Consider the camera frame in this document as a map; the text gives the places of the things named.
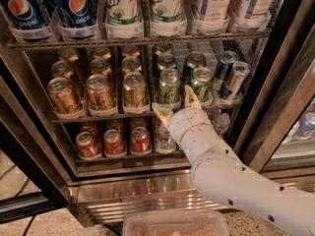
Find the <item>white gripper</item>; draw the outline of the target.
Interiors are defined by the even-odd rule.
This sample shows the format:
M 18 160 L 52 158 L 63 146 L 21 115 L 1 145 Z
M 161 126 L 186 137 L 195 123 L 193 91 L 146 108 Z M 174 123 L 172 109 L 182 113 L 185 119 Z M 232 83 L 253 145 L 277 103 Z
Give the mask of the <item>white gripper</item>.
M 226 142 L 217 134 L 207 113 L 201 109 L 198 97 L 192 88 L 184 86 L 184 108 L 173 115 L 173 112 L 152 103 L 157 118 L 168 129 L 171 137 L 179 144 L 190 163 L 193 163 L 206 151 L 223 152 Z

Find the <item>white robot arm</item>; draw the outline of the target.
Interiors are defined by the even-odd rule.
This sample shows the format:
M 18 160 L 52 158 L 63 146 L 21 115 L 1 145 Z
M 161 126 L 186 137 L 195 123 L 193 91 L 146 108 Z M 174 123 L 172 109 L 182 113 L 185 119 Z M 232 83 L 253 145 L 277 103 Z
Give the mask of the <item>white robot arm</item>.
M 246 166 L 217 134 L 189 87 L 188 106 L 152 109 L 191 164 L 196 191 L 210 201 L 255 214 L 291 236 L 315 236 L 315 195 L 274 182 Z

